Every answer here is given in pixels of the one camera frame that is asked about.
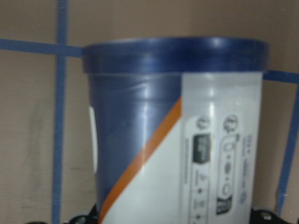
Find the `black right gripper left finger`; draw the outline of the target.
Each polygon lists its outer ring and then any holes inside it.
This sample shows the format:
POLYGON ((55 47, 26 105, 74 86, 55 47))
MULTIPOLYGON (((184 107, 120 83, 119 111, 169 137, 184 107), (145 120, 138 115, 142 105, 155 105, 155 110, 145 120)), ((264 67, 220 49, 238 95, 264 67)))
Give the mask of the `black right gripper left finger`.
MULTIPOLYGON (((71 217, 70 219, 63 221, 63 224, 97 224, 98 223, 98 210, 97 204, 95 204, 91 210, 86 214, 79 214, 71 217)), ((45 221, 30 221, 25 224, 47 224, 45 221)))

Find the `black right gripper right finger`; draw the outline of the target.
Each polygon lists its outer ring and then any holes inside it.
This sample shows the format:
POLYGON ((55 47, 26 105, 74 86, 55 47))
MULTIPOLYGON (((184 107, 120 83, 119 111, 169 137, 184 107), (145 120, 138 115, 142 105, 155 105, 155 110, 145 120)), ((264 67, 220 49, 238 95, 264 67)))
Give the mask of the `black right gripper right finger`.
POLYGON ((291 224, 272 211, 251 208, 251 224, 291 224))

